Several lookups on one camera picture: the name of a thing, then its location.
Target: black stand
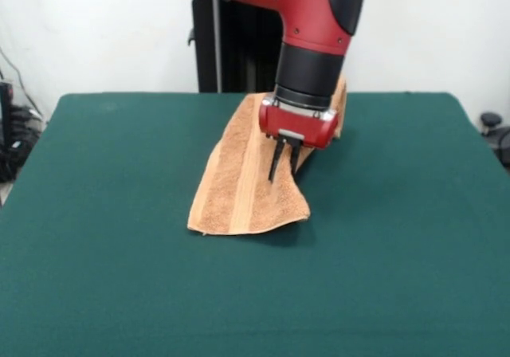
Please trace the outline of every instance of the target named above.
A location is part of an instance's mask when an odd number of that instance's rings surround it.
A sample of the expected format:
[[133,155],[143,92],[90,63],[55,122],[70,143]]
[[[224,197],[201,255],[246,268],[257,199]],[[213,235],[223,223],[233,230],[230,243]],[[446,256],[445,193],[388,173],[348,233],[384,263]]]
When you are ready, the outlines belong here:
[[199,92],[274,89],[283,35],[278,13],[221,0],[193,0],[192,10]]

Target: wire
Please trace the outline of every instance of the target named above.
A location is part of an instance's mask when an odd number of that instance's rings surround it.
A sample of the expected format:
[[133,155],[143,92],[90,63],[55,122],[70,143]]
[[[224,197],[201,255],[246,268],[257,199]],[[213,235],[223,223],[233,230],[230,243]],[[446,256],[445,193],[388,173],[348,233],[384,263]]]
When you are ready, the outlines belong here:
[[0,55],[2,55],[3,59],[6,60],[7,64],[9,64],[9,66],[11,68],[13,68],[13,70],[16,72],[16,74],[18,75],[18,79],[19,79],[19,86],[22,88],[22,91],[23,93],[25,94],[26,96],[26,99],[29,100],[30,104],[33,106],[33,108],[37,111],[37,113],[40,115],[40,116],[43,116],[42,115],[42,112],[41,110],[39,109],[39,107],[35,104],[35,102],[33,101],[33,99],[30,97],[29,93],[26,91],[25,89],[25,84],[23,84],[23,78],[22,78],[22,74],[21,72],[19,71],[19,69],[16,67],[15,64],[12,63],[12,61],[8,58],[8,56],[5,54],[5,52],[3,51],[2,47],[0,46]]
[[13,182],[17,178],[41,137],[41,129],[32,127],[39,119],[31,114],[29,107],[11,106],[9,114],[10,143],[6,143],[5,138],[0,143],[0,183]]

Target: green tablecloth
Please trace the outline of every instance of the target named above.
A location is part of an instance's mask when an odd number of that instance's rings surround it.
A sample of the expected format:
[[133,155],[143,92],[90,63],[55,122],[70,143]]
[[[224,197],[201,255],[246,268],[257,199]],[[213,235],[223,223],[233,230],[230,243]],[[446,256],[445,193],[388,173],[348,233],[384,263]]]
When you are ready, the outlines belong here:
[[241,95],[64,97],[0,215],[1,356],[510,356],[510,178],[447,94],[350,94],[308,222],[191,233]]

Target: red housing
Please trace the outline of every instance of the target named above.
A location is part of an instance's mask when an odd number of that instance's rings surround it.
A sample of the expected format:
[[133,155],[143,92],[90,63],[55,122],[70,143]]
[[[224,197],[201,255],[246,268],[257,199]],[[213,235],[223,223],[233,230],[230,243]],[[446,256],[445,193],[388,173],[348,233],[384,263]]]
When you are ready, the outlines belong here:
[[278,137],[280,130],[293,131],[304,136],[303,145],[326,148],[332,141],[338,126],[338,114],[332,120],[320,120],[285,111],[277,106],[261,105],[259,124],[263,132]]
[[236,0],[280,13],[283,42],[321,53],[345,55],[351,36],[339,26],[329,0]]

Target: brown towel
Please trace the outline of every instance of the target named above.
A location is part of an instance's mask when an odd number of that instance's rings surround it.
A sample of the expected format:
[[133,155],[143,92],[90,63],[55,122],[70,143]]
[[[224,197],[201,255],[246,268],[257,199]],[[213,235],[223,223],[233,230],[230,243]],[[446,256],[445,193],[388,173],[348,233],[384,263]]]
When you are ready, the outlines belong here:
[[[258,125],[258,110],[265,94],[249,94],[226,126],[209,157],[188,218],[188,229],[204,234],[263,233],[305,220],[310,208],[290,169],[285,146],[273,183],[268,180],[276,146]],[[339,138],[343,126],[347,88],[340,77],[331,107],[339,112]],[[302,148],[298,167],[313,150]]]

